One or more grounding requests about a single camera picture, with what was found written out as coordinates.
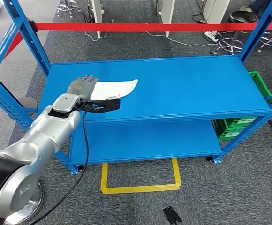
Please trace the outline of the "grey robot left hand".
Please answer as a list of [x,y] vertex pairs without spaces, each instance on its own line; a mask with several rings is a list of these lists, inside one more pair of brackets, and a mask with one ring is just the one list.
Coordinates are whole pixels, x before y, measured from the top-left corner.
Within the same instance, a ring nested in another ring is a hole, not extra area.
[[67,93],[78,95],[82,102],[86,102],[91,99],[96,83],[98,81],[99,79],[94,75],[78,77],[70,84]]

